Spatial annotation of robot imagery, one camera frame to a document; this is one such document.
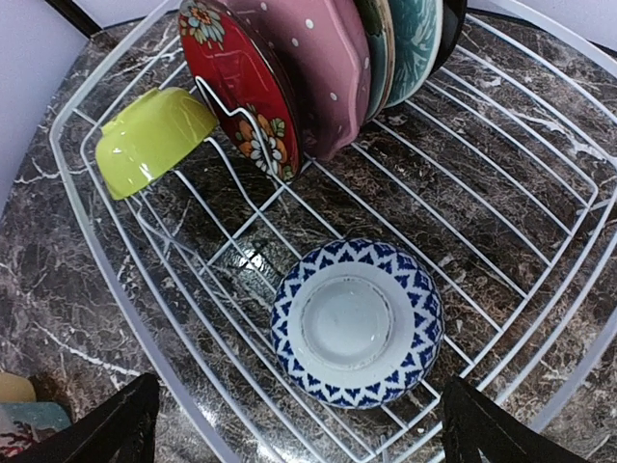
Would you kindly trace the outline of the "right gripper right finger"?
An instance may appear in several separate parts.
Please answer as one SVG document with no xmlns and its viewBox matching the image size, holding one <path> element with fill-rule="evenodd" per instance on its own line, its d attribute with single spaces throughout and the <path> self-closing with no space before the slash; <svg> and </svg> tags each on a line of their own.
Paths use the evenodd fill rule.
<svg viewBox="0 0 617 463">
<path fill-rule="evenodd" d="M 453 376 L 444 387 L 443 450 L 445 461 L 584 463 L 585 459 L 532 431 L 477 391 Z"/>
</svg>

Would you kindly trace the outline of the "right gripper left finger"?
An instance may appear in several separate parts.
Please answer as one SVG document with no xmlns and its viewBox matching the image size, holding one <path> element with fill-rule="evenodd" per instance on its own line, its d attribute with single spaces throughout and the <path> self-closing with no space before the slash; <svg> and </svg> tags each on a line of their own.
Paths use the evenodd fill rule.
<svg viewBox="0 0 617 463">
<path fill-rule="evenodd" d="M 81 420 L 5 462 L 152 462 L 159 392 L 157 377 L 144 373 Z"/>
</svg>

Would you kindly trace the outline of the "white patterned mug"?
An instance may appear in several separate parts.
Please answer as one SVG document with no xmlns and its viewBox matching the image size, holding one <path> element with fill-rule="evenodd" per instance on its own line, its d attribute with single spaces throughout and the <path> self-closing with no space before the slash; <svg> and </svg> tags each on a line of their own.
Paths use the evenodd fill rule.
<svg viewBox="0 0 617 463">
<path fill-rule="evenodd" d="M 71 426 L 66 410 L 54 402 L 1 404 L 1 461 Z"/>
</svg>

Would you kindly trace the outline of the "blue and white bowl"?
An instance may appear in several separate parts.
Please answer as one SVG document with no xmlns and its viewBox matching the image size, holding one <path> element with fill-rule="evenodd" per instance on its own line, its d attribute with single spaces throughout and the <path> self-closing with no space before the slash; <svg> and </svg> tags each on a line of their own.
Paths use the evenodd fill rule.
<svg viewBox="0 0 617 463">
<path fill-rule="evenodd" d="M 443 303 L 411 255 L 382 241 L 341 239 L 310 251 L 282 278 L 270 334 L 282 370 L 307 395 L 373 409 L 433 369 Z"/>
</svg>

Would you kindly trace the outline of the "lime green bowl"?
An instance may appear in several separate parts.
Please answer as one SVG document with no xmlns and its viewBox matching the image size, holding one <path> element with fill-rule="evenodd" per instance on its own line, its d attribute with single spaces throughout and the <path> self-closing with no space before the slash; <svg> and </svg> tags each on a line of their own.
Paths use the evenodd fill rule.
<svg viewBox="0 0 617 463">
<path fill-rule="evenodd" d="M 97 167 L 114 200 L 128 198 L 165 175 L 218 125 L 188 91 L 153 88 L 101 127 Z"/>
</svg>

